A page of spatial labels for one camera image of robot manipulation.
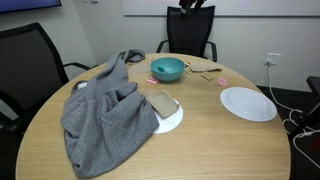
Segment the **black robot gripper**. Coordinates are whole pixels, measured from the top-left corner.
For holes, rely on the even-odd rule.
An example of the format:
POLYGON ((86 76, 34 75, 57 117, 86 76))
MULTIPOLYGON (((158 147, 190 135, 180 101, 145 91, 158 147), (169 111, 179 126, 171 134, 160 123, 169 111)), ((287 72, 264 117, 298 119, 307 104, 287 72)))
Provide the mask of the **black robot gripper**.
POLYGON ((179 0, 180 12, 186 14, 192 5, 195 5, 193 13, 197 14, 205 0, 179 0))

